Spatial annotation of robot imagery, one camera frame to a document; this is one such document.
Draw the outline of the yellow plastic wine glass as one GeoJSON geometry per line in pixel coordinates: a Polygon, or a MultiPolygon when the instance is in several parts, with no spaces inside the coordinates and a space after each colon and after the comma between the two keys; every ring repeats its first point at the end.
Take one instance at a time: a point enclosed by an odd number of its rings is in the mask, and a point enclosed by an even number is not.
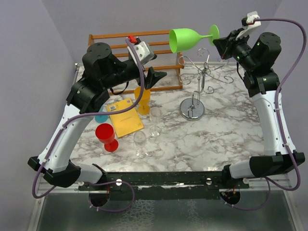
{"type": "MultiPolygon", "coordinates": [[[[139,95],[141,92],[141,87],[137,87],[134,90],[134,96],[135,99],[138,99],[139,95]]],[[[148,103],[150,102],[150,96],[151,96],[151,91],[150,90],[143,90],[143,95],[138,103],[138,113],[140,115],[147,115],[150,112],[150,106],[148,103]]]]}

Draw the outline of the clear champagne flute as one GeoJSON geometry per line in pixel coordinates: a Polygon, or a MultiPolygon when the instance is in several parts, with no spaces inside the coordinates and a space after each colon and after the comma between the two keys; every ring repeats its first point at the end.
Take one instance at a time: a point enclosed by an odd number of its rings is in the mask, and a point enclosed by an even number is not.
{"type": "Polygon", "coordinates": [[[161,128],[158,126],[161,121],[161,117],[162,112],[160,108],[152,107],[150,109],[150,121],[153,124],[153,126],[150,128],[150,135],[152,137],[158,137],[161,134],[161,128]]]}

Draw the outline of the green plastic wine glass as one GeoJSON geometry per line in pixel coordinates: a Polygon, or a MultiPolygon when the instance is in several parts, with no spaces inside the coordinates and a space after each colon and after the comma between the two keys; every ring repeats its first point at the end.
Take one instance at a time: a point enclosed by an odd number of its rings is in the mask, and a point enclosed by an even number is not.
{"type": "Polygon", "coordinates": [[[196,46],[200,40],[208,39],[209,43],[214,46],[213,41],[219,39],[219,29],[212,25],[208,35],[200,35],[198,32],[189,28],[172,29],[169,32],[169,47],[173,53],[187,51],[196,46]]]}

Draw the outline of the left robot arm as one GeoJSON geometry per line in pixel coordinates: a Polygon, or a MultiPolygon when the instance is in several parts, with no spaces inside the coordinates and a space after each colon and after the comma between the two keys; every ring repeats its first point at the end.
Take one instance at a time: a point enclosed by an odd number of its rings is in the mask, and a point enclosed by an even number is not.
{"type": "Polygon", "coordinates": [[[148,74],[144,75],[143,66],[156,58],[148,43],[129,43],[128,51],[129,59],[120,61],[106,43],[94,43],[87,48],[82,57],[82,78],[72,86],[66,98],[62,119],[52,139],[40,155],[28,161],[28,165],[42,173],[50,185],[67,188],[83,181],[89,182],[96,190],[105,187],[106,177],[100,167],[74,164],[70,160],[77,141],[109,99],[109,89],[134,79],[138,85],[150,89],[166,76],[165,72],[156,72],[153,68],[149,68],[148,74]]]}

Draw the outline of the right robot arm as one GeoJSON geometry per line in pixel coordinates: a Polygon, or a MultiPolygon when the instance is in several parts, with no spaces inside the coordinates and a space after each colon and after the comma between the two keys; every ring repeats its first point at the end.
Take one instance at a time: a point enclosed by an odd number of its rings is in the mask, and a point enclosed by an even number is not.
{"type": "Polygon", "coordinates": [[[234,58],[244,70],[243,82],[261,124],[264,155],[253,156],[224,167],[221,183],[232,188],[239,179],[286,174],[305,161],[289,137],[282,110],[280,80],[272,66],[281,52],[281,39],[271,32],[262,33],[253,47],[248,36],[237,38],[242,29],[213,41],[222,59],[234,58]]]}

